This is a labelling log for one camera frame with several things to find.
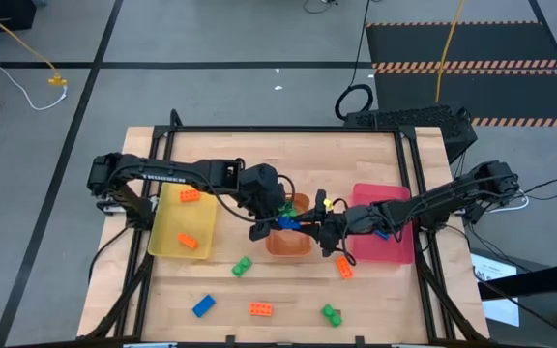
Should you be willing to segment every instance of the yellow cable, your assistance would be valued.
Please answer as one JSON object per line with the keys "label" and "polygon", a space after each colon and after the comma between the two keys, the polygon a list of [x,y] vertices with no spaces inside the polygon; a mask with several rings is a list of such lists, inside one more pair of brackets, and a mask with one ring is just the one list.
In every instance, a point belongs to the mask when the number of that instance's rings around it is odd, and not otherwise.
{"label": "yellow cable", "polygon": [[60,83],[61,83],[62,81],[64,81],[64,84],[65,84],[65,81],[66,81],[66,80],[62,80],[62,79],[61,79],[61,75],[60,75],[60,73],[57,71],[57,69],[55,68],[55,66],[53,66],[53,64],[52,64],[51,62],[49,62],[46,58],[44,58],[44,57],[42,56],[42,54],[36,52],[32,47],[30,47],[27,43],[25,43],[25,42],[24,42],[23,40],[21,40],[17,35],[15,35],[15,33],[13,33],[10,29],[6,28],[5,25],[3,25],[3,24],[0,23],[0,28],[3,29],[6,33],[10,34],[10,36],[12,36],[13,38],[15,38],[15,40],[17,40],[19,44],[21,44],[23,47],[25,47],[25,49],[27,49],[28,51],[30,51],[31,53],[33,53],[36,57],[40,58],[43,62],[45,62],[45,63],[53,70],[53,73],[54,73],[54,75],[55,75],[55,76],[54,76],[54,80],[56,80],[56,81],[59,80]]}
{"label": "yellow cable", "polygon": [[442,86],[442,72],[444,71],[444,63],[446,63],[446,53],[448,52],[449,46],[451,45],[451,40],[453,39],[453,34],[454,34],[454,28],[456,27],[456,23],[459,21],[459,17],[461,16],[461,11],[463,11],[464,2],[465,0],[461,0],[461,2],[459,2],[459,8],[456,10],[456,14],[454,15],[454,19],[453,19],[453,25],[451,25],[451,32],[449,33],[449,37],[446,39],[444,52],[442,52],[440,67],[437,70],[437,87],[435,89],[435,102],[440,101],[440,88]]}

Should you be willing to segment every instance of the white paper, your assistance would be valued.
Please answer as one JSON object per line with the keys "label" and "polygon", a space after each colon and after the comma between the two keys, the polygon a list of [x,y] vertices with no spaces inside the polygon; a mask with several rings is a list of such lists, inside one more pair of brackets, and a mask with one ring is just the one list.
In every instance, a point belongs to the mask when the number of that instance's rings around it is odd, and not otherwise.
{"label": "white paper", "polygon": [[[501,262],[472,254],[472,265],[481,279],[492,280],[499,277],[515,276],[517,268]],[[488,319],[519,327],[519,308],[509,300],[483,302],[484,316]]]}

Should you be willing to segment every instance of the green lego brick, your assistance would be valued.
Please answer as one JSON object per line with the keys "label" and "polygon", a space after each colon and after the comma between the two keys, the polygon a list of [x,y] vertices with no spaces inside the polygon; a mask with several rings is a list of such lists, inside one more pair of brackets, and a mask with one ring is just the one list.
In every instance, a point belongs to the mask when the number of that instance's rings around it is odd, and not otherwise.
{"label": "green lego brick", "polygon": [[330,322],[330,324],[334,327],[339,326],[343,320],[340,318],[340,315],[335,312],[331,305],[326,304],[323,308],[321,308],[321,313],[324,314],[326,319]]}
{"label": "green lego brick", "polygon": [[248,257],[243,257],[237,265],[233,266],[231,269],[231,273],[236,277],[240,277],[246,272],[250,266],[252,265],[252,261]]}

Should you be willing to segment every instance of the black metal frame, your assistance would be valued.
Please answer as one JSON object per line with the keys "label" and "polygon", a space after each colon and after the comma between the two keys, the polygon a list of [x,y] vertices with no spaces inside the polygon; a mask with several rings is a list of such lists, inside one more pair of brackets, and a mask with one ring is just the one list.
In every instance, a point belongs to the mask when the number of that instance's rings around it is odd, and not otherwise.
{"label": "black metal frame", "polygon": [[[356,133],[372,133],[372,132],[381,132],[381,133],[391,133],[395,137],[395,145],[396,145],[396,156],[398,161],[398,169],[399,175],[401,178],[401,183],[404,187],[410,189],[410,181],[408,176],[407,170],[407,162],[405,158],[405,152],[402,143],[402,136],[405,134],[409,139],[410,149],[412,153],[412,161],[414,163],[414,171],[416,173],[417,178],[417,185],[420,192],[424,192],[425,188],[425,174],[423,172],[420,154],[418,150],[418,144],[416,142],[416,133],[413,127],[411,128],[404,128],[404,127],[385,127],[385,128],[377,128],[377,129],[370,129],[370,128],[345,128],[343,126],[339,127],[315,127],[315,126],[294,126],[294,127],[283,127],[283,126],[183,126],[182,122],[177,115],[175,110],[171,111],[170,115],[170,125],[167,126],[154,126],[154,132],[152,136],[152,144],[150,147],[150,158],[155,158],[158,152],[158,148],[161,143],[161,139],[166,136],[166,144],[164,148],[163,158],[165,160],[171,160],[171,154],[173,149],[173,143],[175,139],[176,132],[356,132]],[[144,183],[142,189],[142,195],[148,196],[150,192],[150,185],[149,183]],[[420,243],[420,238],[418,231],[414,230],[413,233],[415,234],[415,247],[416,252],[422,250],[422,246]],[[134,274],[134,268],[138,261],[139,256],[139,248],[140,242],[142,238],[143,231],[134,231],[134,236],[131,245],[131,252],[129,255],[128,266],[126,270],[126,279],[124,285],[127,286],[131,283],[132,276]],[[442,265],[439,256],[439,250],[437,243],[435,243],[435,239],[433,239],[434,244],[431,245],[429,248],[431,250],[431,261],[434,267],[434,274],[437,281],[442,284],[442,288],[445,290],[444,287],[444,279],[442,273]],[[149,286],[152,277],[152,262],[149,265],[149,272],[143,278],[141,282],[141,290],[139,292],[138,297],[138,305],[137,311],[134,320],[134,326],[132,331],[132,337],[139,338],[143,332],[143,323],[145,317],[145,311],[147,308],[147,301],[149,296]],[[435,331],[435,323],[433,318],[433,311],[431,307],[430,296],[428,292],[428,283],[427,280],[421,275],[418,274],[419,280],[419,287],[421,291],[421,298],[422,298],[422,305],[423,305],[423,314],[425,317],[425,329],[427,334],[427,340],[429,343],[437,339],[436,331]],[[454,339],[454,325],[451,319],[451,316],[446,311],[446,309],[441,306],[443,318],[444,318],[444,329],[446,333],[446,338]],[[115,336],[122,336],[124,333],[124,327],[126,323],[126,316],[127,316],[127,309],[125,308],[120,314],[118,321],[116,322],[116,330]],[[235,337],[228,336],[225,342],[228,342],[233,339],[235,342]],[[361,336],[355,337],[355,344],[356,346],[366,346],[366,347],[389,347],[389,344],[381,344],[381,345],[371,345],[371,344],[364,344],[365,338]],[[184,343],[178,343],[178,346],[183,346]],[[244,345],[254,346],[255,343],[245,343]],[[204,346],[217,346],[220,343],[209,343],[209,342],[198,342],[198,343],[186,343],[187,346],[190,347],[204,347]],[[322,344],[325,347],[353,347],[354,344]],[[320,345],[297,345],[297,346],[320,346]]]}

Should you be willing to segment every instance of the pink bin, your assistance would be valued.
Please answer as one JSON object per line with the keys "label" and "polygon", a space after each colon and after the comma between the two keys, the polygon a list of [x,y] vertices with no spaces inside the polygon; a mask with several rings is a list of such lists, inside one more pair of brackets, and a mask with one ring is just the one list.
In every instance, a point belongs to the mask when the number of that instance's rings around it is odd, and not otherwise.
{"label": "pink bin", "polygon": [[[369,204],[375,201],[410,198],[407,188],[371,184],[356,184],[352,190],[352,206]],[[414,262],[414,236],[412,223],[403,227],[403,239],[397,243],[394,236],[389,235],[388,241],[375,235],[350,236],[349,251],[359,261],[393,262],[411,264]]]}

